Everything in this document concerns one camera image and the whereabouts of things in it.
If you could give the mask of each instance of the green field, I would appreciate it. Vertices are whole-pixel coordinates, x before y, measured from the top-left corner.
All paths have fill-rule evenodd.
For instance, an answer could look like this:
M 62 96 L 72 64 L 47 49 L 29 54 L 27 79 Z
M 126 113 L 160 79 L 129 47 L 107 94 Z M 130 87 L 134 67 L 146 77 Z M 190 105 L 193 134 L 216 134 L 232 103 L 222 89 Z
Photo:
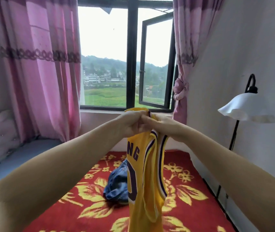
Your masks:
M 149 102 L 163 103 L 159 98 L 147 98 Z M 103 88 L 103 89 L 86 89 L 85 104 L 88 106 L 105 106 L 105 107 L 126 107 L 126 88 Z M 135 107 L 147 107 L 138 103 L 138 96 L 135 95 Z

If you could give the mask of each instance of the floor lamp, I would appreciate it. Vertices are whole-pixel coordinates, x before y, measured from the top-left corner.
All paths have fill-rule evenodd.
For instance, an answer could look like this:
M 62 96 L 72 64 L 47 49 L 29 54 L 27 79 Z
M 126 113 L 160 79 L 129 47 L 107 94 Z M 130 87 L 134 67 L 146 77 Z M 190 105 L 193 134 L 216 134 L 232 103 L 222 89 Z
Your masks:
M 236 120 L 229 150 L 232 151 L 236 139 L 236 132 L 240 121 L 254 121 L 258 123 L 275 123 L 275 116 L 272 115 L 267 107 L 264 97 L 258 95 L 256 87 L 256 78 L 251 74 L 246 85 L 245 93 L 237 95 L 227 105 L 218 110 L 222 115 L 229 116 Z M 220 194 L 221 186 L 219 185 L 216 199 Z M 227 214 L 227 200 L 225 201 L 225 214 Z

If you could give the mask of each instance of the hand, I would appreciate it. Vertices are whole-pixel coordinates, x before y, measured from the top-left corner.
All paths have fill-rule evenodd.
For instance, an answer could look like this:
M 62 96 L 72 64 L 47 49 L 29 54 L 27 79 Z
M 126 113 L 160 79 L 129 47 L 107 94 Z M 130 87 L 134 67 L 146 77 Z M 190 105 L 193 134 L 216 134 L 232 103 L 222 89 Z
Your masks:
M 151 130 L 140 119 L 142 115 L 147 115 L 146 111 L 127 111 L 115 119 L 118 123 L 119 131 L 124 138 L 132 137 L 136 134 Z
M 188 128 L 186 125 L 162 114 L 154 114 L 154 116 L 157 120 L 147 115 L 142 115 L 141 120 L 143 124 L 147 125 L 150 129 L 163 133 L 175 141 L 184 142 L 185 129 Z

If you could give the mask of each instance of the pink curtain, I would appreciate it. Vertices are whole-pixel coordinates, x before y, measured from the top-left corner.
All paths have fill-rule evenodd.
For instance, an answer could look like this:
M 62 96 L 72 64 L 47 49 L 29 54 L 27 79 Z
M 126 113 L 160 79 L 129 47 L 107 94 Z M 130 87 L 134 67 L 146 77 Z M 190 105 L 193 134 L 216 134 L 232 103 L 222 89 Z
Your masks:
M 214 26 L 224 0 L 173 0 L 175 46 L 179 77 L 173 91 L 175 110 L 173 118 L 187 123 L 187 94 L 189 76 L 205 48 L 205 42 Z
M 0 52 L 22 141 L 78 136 L 79 42 L 77 0 L 0 0 Z

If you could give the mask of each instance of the window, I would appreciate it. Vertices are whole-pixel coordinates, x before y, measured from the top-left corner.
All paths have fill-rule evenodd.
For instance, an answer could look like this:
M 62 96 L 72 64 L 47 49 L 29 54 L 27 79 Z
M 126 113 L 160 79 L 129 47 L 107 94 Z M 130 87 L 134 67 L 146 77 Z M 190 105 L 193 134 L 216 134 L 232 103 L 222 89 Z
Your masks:
M 173 3 L 78 0 L 81 109 L 174 109 Z

